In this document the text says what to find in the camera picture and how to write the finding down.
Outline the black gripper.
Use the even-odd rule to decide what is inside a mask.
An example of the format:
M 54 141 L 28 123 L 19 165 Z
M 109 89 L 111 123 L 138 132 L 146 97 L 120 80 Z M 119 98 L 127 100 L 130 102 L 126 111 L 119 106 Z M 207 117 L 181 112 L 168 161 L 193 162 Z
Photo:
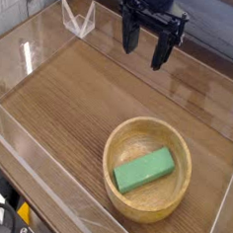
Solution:
M 175 0 L 121 0 L 120 6 L 126 54 L 137 48 L 140 26 L 156 34 L 161 32 L 151 61 L 151 68 L 159 70 L 168 61 L 174 44 L 182 44 L 188 13 Z

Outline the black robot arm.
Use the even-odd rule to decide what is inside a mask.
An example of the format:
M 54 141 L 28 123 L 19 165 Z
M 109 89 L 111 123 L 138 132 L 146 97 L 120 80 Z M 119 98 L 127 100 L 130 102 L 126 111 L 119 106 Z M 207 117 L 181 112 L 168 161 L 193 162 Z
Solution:
M 151 68 L 159 70 L 182 44 L 188 14 L 174 0 L 121 0 L 120 8 L 123 50 L 130 54 L 138 47 L 141 27 L 151 30 L 158 35 Z

